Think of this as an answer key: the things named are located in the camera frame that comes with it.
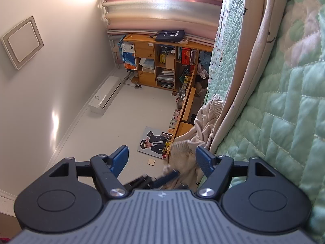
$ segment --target white cloth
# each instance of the white cloth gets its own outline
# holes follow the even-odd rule
[[[178,170],[180,175],[166,185],[167,189],[177,188],[181,183],[196,191],[203,172],[196,164],[195,150],[198,146],[210,148],[214,138],[213,129],[221,113],[223,99],[215,94],[207,104],[202,106],[194,120],[194,127],[186,134],[174,139],[169,166],[164,168],[164,174],[171,169]]]

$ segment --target hat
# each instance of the hat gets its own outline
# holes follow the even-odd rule
[[[141,140],[141,142],[140,142],[140,147],[144,150],[145,149],[145,146],[144,146],[144,144],[146,143],[146,140],[144,139],[144,140]]]

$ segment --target bed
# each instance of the bed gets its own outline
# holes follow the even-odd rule
[[[217,125],[210,151],[241,161],[259,156],[280,171],[311,200],[306,230],[323,243],[325,0],[281,1],[281,21],[274,10],[279,10],[280,2],[272,1],[270,11],[270,4],[264,3],[249,60],[238,71],[246,0],[223,0],[206,101],[219,94],[230,105]],[[237,12],[227,10],[235,5]],[[232,186],[240,182],[234,178]]]

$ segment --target baseboard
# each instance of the baseboard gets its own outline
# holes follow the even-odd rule
[[[64,144],[66,143],[66,141],[68,140],[70,134],[72,133],[72,131],[74,130],[74,128],[76,127],[77,123],[79,122],[79,120],[81,119],[82,115],[86,112],[87,108],[88,108],[88,103],[90,102],[90,100],[93,98],[93,96],[95,95],[95,93],[97,93],[97,91],[100,89],[100,87],[103,85],[103,83],[108,79],[108,77],[110,77],[112,74],[115,73],[115,71],[117,70],[117,67],[115,66],[110,73],[106,76],[106,78],[101,82],[101,84],[97,87],[97,89],[94,91],[94,93],[89,97],[88,101],[85,103],[85,105],[82,107],[82,109],[80,110],[80,112],[77,114],[76,118],[74,119],[74,121],[72,122],[72,124],[70,125],[70,127],[68,128],[67,132],[64,134],[63,138],[61,139],[59,145],[56,147],[56,150],[54,151],[50,161],[48,162],[44,172],[46,172],[48,169],[50,169],[51,167],[53,167],[58,155],[60,154]]]
[[[10,193],[7,193],[7,192],[5,192],[5,191],[3,191],[3,190],[0,190],[0,196],[2,196],[2,197],[4,197],[4,198],[7,198],[7,199],[9,199],[9,200],[15,200],[16,199],[16,197],[17,196],[15,196],[15,195],[12,195],[12,194],[10,194]]]
[[[15,216],[14,201],[0,196],[0,213]]]

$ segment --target air conditioner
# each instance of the air conditioner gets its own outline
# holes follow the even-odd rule
[[[115,96],[121,90],[123,82],[120,78],[110,76],[89,102],[88,106],[94,113],[103,115]]]

